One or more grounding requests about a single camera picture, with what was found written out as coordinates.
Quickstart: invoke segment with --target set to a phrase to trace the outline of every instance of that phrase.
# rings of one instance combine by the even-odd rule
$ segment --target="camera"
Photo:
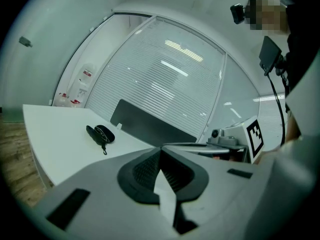
[[[232,5],[230,7],[232,16],[233,16],[233,21],[235,24],[240,24],[245,20],[245,13],[244,13],[244,6],[241,5],[240,3],[237,3],[235,5]]]

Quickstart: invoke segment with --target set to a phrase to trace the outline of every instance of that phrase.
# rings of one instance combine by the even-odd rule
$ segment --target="wooden floor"
[[[31,154],[23,122],[3,122],[0,114],[1,170],[13,196],[33,207],[46,193]]]

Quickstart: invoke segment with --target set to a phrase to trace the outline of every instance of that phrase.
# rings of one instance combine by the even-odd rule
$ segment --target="metal bracket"
[[[31,41],[26,39],[24,36],[19,38],[19,43],[24,45],[25,47],[32,47]]]

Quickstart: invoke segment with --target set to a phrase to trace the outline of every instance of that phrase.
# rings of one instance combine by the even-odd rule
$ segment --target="white desk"
[[[58,185],[87,165],[153,146],[125,133],[87,108],[23,105],[24,123],[33,158],[43,183]],[[86,126],[104,125],[115,135],[107,155]]]

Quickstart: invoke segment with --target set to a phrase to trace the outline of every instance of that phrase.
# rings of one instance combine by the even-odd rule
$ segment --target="red label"
[[[83,71],[83,73],[84,73],[85,75],[87,75],[88,77],[91,77],[91,74],[90,74],[89,72]]]

